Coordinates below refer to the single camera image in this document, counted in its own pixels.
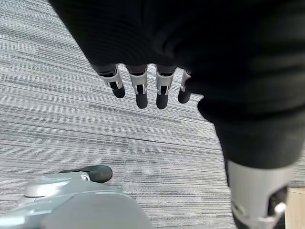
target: gray carpet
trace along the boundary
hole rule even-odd
[[[153,225],[167,229],[235,228],[222,153],[199,96],[179,104],[177,70],[169,104],[156,108],[155,69],[149,105],[140,110],[126,69],[117,99],[96,78],[49,4],[0,3],[0,213],[13,208],[36,175],[105,164],[108,183],[134,197]],[[295,180],[305,180],[305,155]]]

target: black shoe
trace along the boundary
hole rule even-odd
[[[105,183],[112,177],[112,169],[109,166],[87,166],[77,169],[66,169],[59,173],[86,172],[90,180],[97,183]]]

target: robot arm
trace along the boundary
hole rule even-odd
[[[117,63],[191,71],[179,101],[204,95],[198,109],[222,146],[236,225],[272,228],[285,209],[305,137],[302,3],[50,3],[98,73]]]

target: robotic finger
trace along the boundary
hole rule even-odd
[[[147,107],[147,65],[130,66],[125,65],[130,79],[132,81],[132,87],[134,88],[136,102],[139,108],[143,109]]]
[[[112,89],[113,94],[117,98],[125,96],[125,88],[121,79],[118,64],[110,64],[96,68],[93,66],[97,74],[104,80],[105,84]]]
[[[173,75],[176,66],[155,65],[156,67],[156,86],[157,86],[157,107],[164,109],[167,107],[168,93],[173,82]]]
[[[191,77],[192,72],[190,71],[183,71],[182,80],[181,80],[181,87],[178,94],[178,101],[181,104],[185,104],[190,100],[191,93],[186,90],[185,82]]]

